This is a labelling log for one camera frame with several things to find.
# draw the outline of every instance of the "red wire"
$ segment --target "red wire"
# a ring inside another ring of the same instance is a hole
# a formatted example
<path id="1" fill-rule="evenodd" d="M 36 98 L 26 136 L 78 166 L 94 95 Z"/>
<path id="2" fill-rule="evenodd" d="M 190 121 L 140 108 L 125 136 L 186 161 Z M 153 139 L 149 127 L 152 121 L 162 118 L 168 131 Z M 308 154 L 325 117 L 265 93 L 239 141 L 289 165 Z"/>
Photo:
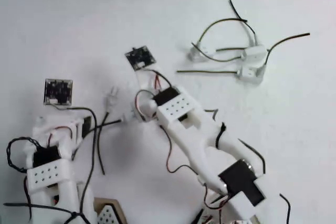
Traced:
<path id="1" fill-rule="evenodd" d="M 70 138 L 72 140 L 72 129 L 70 127 L 68 127 L 68 126 L 58 126 L 58 127 L 54 128 L 54 130 L 58 130 L 58 129 L 69 129 L 70 130 Z M 51 140 L 52 136 L 53 135 L 50 134 L 49 139 L 48 139 L 48 147 L 50 147 L 50 140 Z"/>
<path id="2" fill-rule="evenodd" d="M 155 76 L 155 83 L 154 83 L 154 89 L 156 90 L 157 89 L 157 85 L 158 84 L 160 86 L 160 89 L 162 88 L 161 87 L 161 83 L 160 83 L 160 78 L 158 75 Z"/>
<path id="3" fill-rule="evenodd" d="M 50 140 L 51 140 L 51 137 L 52 137 L 53 135 L 52 134 L 50 134 L 50 136 L 49 136 L 49 138 L 48 138 L 48 147 L 50 147 Z"/>
<path id="4" fill-rule="evenodd" d="M 68 126 L 58 126 L 55 128 L 55 130 L 58 130 L 58 129 L 69 129 L 71 135 L 70 135 L 70 138 L 72 139 L 72 129 Z"/>

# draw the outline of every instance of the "white plastic connector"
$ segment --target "white plastic connector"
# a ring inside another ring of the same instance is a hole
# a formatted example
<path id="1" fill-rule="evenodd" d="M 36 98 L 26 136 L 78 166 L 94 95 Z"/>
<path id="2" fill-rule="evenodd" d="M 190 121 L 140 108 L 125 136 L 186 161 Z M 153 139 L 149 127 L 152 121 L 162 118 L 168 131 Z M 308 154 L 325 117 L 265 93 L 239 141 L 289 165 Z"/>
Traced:
<path id="1" fill-rule="evenodd" d="M 117 87 L 112 87 L 111 92 L 106 97 L 106 111 L 109 113 L 112 113 L 113 107 L 118 101 L 118 91 Z"/>
<path id="2" fill-rule="evenodd" d="M 266 47 L 264 45 L 248 47 L 244 49 L 241 58 L 245 62 L 260 62 L 266 57 Z"/>
<path id="3" fill-rule="evenodd" d="M 197 42 L 196 46 L 202 50 L 203 53 L 205 53 L 206 55 L 208 55 L 209 57 L 213 57 L 216 53 L 216 50 L 214 48 L 210 48 L 210 47 L 205 47 L 204 45 L 202 45 L 200 42 Z M 200 51 L 197 50 L 197 48 L 195 48 L 194 46 L 190 49 L 190 52 L 188 54 L 189 59 L 192 62 L 204 62 L 204 61 L 208 61 L 209 59 L 205 58 Z"/>
<path id="4" fill-rule="evenodd" d="M 237 74 L 242 81 L 260 84 L 264 78 L 265 70 L 266 65 L 262 65 L 259 68 L 242 66 Z"/>

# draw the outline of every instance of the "small circuit board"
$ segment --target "small circuit board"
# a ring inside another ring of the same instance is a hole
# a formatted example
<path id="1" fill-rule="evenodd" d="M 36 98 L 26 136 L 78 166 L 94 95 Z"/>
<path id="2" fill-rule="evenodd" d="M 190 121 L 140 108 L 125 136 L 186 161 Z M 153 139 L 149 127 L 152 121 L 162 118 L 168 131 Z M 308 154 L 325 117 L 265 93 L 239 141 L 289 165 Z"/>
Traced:
<path id="1" fill-rule="evenodd" d="M 156 60 L 146 46 L 138 49 L 133 48 L 133 51 L 128 52 L 125 56 L 135 71 L 156 63 Z"/>
<path id="2" fill-rule="evenodd" d="M 44 105 L 71 105 L 72 80 L 46 79 Z"/>

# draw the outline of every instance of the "black wire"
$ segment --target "black wire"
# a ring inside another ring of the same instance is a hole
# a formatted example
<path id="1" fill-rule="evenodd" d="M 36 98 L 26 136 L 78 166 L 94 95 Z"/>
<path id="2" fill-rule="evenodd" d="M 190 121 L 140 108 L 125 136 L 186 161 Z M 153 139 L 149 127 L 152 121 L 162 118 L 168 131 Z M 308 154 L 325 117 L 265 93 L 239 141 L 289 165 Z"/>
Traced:
<path id="1" fill-rule="evenodd" d="M 224 22 L 224 21 L 230 21 L 230 20 L 232 20 L 232 21 L 240 21 L 240 22 L 244 22 L 244 23 L 247 22 L 247 20 L 245 20 L 245 19 L 241 19 L 241 18 L 223 18 L 223 19 L 217 20 L 217 21 L 215 21 L 215 22 L 212 22 L 212 23 L 211 23 L 209 26 L 207 26 L 207 28 L 203 31 L 203 33 L 202 33 L 202 35 L 200 36 L 198 42 L 201 42 L 201 41 L 202 41 L 204 35 L 206 34 L 206 32 L 207 32 L 212 26 L 216 25 L 217 23 Z"/>
<path id="2" fill-rule="evenodd" d="M 163 74 L 161 74 L 160 72 L 158 72 L 158 71 L 156 71 L 154 69 L 143 69 L 143 70 L 144 71 L 152 71 L 152 72 L 156 73 L 158 76 L 162 77 L 168 83 L 168 85 L 170 87 L 172 87 L 172 84 L 170 83 L 170 81 Z"/>
<path id="3" fill-rule="evenodd" d="M 232 0 L 229 0 L 229 3 L 230 3 L 230 6 L 232 7 L 233 11 L 235 12 L 236 16 L 241 19 L 241 16 L 238 14 L 235 6 L 233 5 Z M 250 25 L 247 22 L 244 22 L 244 23 L 245 23 L 245 25 L 247 25 L 248 28 L 250 28 L 250 30 L 252 31 L 253 34 L 256 34 L 256 32 L 252 29 L 252 27 L 250 27 Z"/>
<path id="4" fill-rule="evenodd" d="M 28 204 L 28 203 L 4 203 L 4 206 L 6 207 L 30 207 L 30 208 L 34 207 L 34 208 L 51 209 L 51 210 L 66 212 L 68 214 L 71 214 L 71 216 L 69 217 L 68 220 L 66 220 L 66 222 L 64 222 L 64 224 L 70 223 L 77 216 L 80 216 L 86 224 L 91 224 L 82 212 L 71 212 L 63 208 L 43 206 L 43 205 L 37 205 L 37 204 Z"/>
<path id="5" fill-rule="evenodd" d="M 11 160 L 11 157 L 10 157 L 10 156 L 11 156 L 11 148 L 12 148 L 12 144 L 15 143 L 15 142 L 17 142 L 17 141 L 23 141 L 23 140 L 24 140 L 24 141 L 29 141 L 29 142 L 31 142 L 32 144 L 34 144 L 34 145 L 36 146 L 37 149 L 39 149 L 39 148 L 43 148 L 43 147 L 40 145 L 40 143 L 39 143 L 37 140 L 32 139 L 31 137 L 28 137 L 28 136 L 22 136 L 22 137 L 15 138 L 15 139 L 11 140 L 11 141 L 8 143 L 8 146 L 7 146 L 7 149 L 6 149 L 8 165 L 9 165 L 11 168 L 17 170 L 17 171 L 20 172 L 20 173 L 27 173 L 27 169 L 25 169 L 25 168 L 23 168 L 23 167 L 22 167 L 22 168 L 19 168 L 19 167 L 17 167 L 16 165 L 14 165 L 13 162 L 12 162 L 12 160 Z"/>
<path id="6" fill-rule="evenodd" d="M 207 186 L 207 184 L 204 184 L 204 187 L 205 187 L 205 194 L 204 194 L 203 202 L 204 202 L 204 205 L 205 205 L 207 208 L 209 208 L 209 209 L 211 209 L 211 210 L 220 210 L 220 209 L 225 205 L 225 203 L 227 203 L 227 202 L 230 200 L 230 195 L 227 195 L 228 197 L 227 197 L 225 200 L 223 200 L 223 201 L 219 204 L 218 207 L 211 207 L 211 206 L 209 206 L 209 205 L 207 204 L 207 202 L 206 202 L 206 196 L 208 195 L 208 186 Z"/>
<path id="7" fill-rule="evenodd" d="M 287 221 L 286 221 L 286 224 L 289 224 L 289 216 L 290 216 L 290 203 L 289 203 L 289 200 L 283 195 L 283 194 L 280 194 L 280 197 L 282 198 L 282 199 L 284 199 L 285 200 L 285 202 L 287 203 L 287 205 L 288 205 L 288 210 L 287 210 Z"/>
<path id="8" fill-rule="evenodd" d="M 251 151 L 253 151 L 262 161 L 262 171 L 264 174 L 266 174 L 266 162 L 264 157 L 256 150 L 254 149 L 252 146 L 248 145 L 247 143 L 245 143 L 243 140 L 240 140 L 238 138 L 239 141 L 241 141 L 242 144 L 244 144 L 247 148 L 249 148 Z"/>
<path id="9" fill-rule="evenodd" d="M 262 161 L 262 171 L 263 171 L 264 174 L 266 174 L 266 162 L 265 162 L 264 157 L 256 149 L 254 149 L 252 146 L 250 146 L 247 143 L 245 143 L 243 140 L 240 140 L 240 139 L 238 139 L 238 140 L 241 141 L 242 144 L 244 144 L 247 148 L 249 148 L 251 151 L 253 151 L 261 159 L 261 161 Z M 285 200 L 285 202 L 288 205 L 287 222 L 286 222 L 286 224 L 289 224 L 289 216 L 290 216 L 290 210 L 291 210 L 290 202 L 288 201 L 288 199 L 283 194 L 279 194 L 279 195 L 280 195 L 280 197 L 282 199 Z"/>
<path id="10" fill-rule="evenodd" d="M 281 44 L 281 43 L 283 43 L 283 42 L 285 42 L 285 41 L 287 41 L 287 40 L 290 40 L 290 39 L 300 38 L 300 37 L 309 36 L 309 35 L 310 35 L 310 33 L 298 34 L 298 35 L 294 35 L 294 36 L 287 37 L 287 38 L 282 39 L 281 41 L 275 43 L 275 44 L 271 47 L 271 49 L 268 51 L 268 54 L 267 54 L 267 57 L 266 57 L 266 61 L 265 61 L 265 65 L 267 64 L 268 57 L 269 57 L 270 53 L 272 52 L 272 50 L 273 50 L 277 45 L 279 45 L 279 44 Z"/>
<path id="11" fill-rule="evenodd" d="M 92 116 L 93 116 L 93 119 L 95 120 L 94 122 L 94 128 L 97 128 L 97 117 L 96 117 L 96 114 L 93 112 L 92 109 L 90 108 L 86 108 L 86 107 L 72 107 L 72 108 L 66 108 L 67 110 L 87 110 L 89 111 Z M 94 134 L 93 134 L 93 143 L 92 143 L 92 161 L 91 161 L 91 169 L 90 169 L 90 173 L 89 173 L 89 176 L 88 176 L 88 179 L 85 183 L 85 187 L 84 187 L 84 190 L 83 190 L 83 194 L 82 194 L 82 198 L 80 200 L 80 207 L 79 207 L 79 211 L 80 213 L 83 213 L 83 205 L 84 205 L 84 198 L 85 198 L 85 194 L 86 194 L 86 190 L 88 189 L 88 186 L 89 186 L 89 183 L 91 181 L 91 177 L 92 177 L 92 173 L 93 173 L 93 170 L 95 168 L 95 149 L 96 149 L 96 136 L 97 136 L 97 129 L 94 130 Z"/>
<path id="12" fill-rule="evenodd" d="M 112 122 L 108 122 L 108 123 L 104 123 L 104 124 L 101 124 L 101 125 L 98 125 L 97 127 L 93 127 L 92 129 L 89 130 L 89 132 L 83 137 L 83 139 L 85 137 L 87 137 L 87 135 L 89 135 L 89 133 L 91 133 L 92 131 L 94 130 L 98 130 L 98 129 L 101 129 L 102 127 L 105 127 L 105 126 L 108 126 L 108 125 L 112 125 L 112 124 L 115 124 L 115 123 L 121 123 L 122 120 L 121 119 L 118 119 L 118 120 L 115 120 L 115 121 L 112 121 Z M 76 157 L 76 154 L 79 150 L 79 147 L 81 146 L 82 144 L 80 144 L 77 149 L 74 150 L 72 156 L 71 156 L 71 160 L 74 161 L 75 160 L 75 157 Z"/>
<path id="13" fill-rule="evenodd" d="M 92 131 L 94 131 L 95 129 L 100 129 L 102 127 L 105 127 L 105 126 L 108 126 L 108 125 L 111 125 L 111 124 L 115 124 L 115 123 L 121 123 L 122 120 L 121 119 L 118 119 L 118 120 L 115 120 L 115 121 L 112 121 L 112 122 L 108 122 L 108 123 L 104 123 L 104 124 L 100 124 L 97 126 L 97 128 L 92 128 L 89 130 L 88 134 L 91 133 Z"/>
<path id="14" fill-rule="evenodd" d="M 29 193 L 28 193 L 28 188 L 27 188 L 27 176 L 25 177 L 25 179 L 23 180 L 23 189 L 25 191 L 25 195 L 26 195 L 26 198 L 27 198 L 27 202 L 28 204 L 31 205 L 32 201 L 30 200 L 30 196 L 29 196 Z M 32 216 L 32 213 L 31 213 L 31 207 L 29 207 L 29 221 L 31 220 L 31 217 Z"/>
<path id="15" fill-rule="evenodd" d="M 234 58 L 231 58 L 231 59 L 227 59 L 227 60 L 217 60 L 217 59 L 214 59 L 214 58 L 210 57 L 209 55 L 207 55 L 205 52 L 203 52 L 203 51 L 202 51 L 198 46 L 196 46 L 194 43 L 191 42 L 191 45 L 193 45 L 193 47 L 196 48 L 197 51 L 199 51 L 205 58 L 208 58 L 209 60 L 213 60 L 213 61 L 217 61 L 217 62 L 230 62 L 230 61 L 238 60 L 238 59 L 241 58 L 240 56 L 237 56 L 237 57 L 234 57 Z"/>
<path id="16" fill-rule="evenodd" d="M 225 48 L 219 48 L 216 49 L 216 52 L 220 52 L 220 51 L 231 51 L 231 50 L 244 50 L 247 47 L 225 47 Z"/>
<path id="17" fill-rule="evenodd" d="M 103 121 L 101 122 L 101 125 L 103 125 L 105 123 L 108 116 L 109 116 L 109 112 L 106 112 L 105 116 L 103 118 Z M 97 151 L 98 151 L 98 159 L 99 159 L 100 168 L 101 168 L 102 173 L 105 175 L 104 165 L 103 165 L 103 161 L 101 160 L 101 155 L 100 155 L 100 134 L 101 134 L 102 129 L 103 129 L 103 127 L 100 127 L 99 131 L 98 131 Z"/>
<path id="18" fill-rule="evenodd" d="M 204 111 L 205 111 L 205 112 L 213 112 L 212 119 L 213 119 L 214 121 L 216 121 L 216 115 L 217 115 L 217 113 L 218 113 L 218 110 L 219 110 L 219 109 L 215 109 L 215 110 L 204 110 Z"/>
<path id="19" fill-rule="evenodd" d="M 176 73 L 237 73 L 237 71 L 177 70 Z"/>

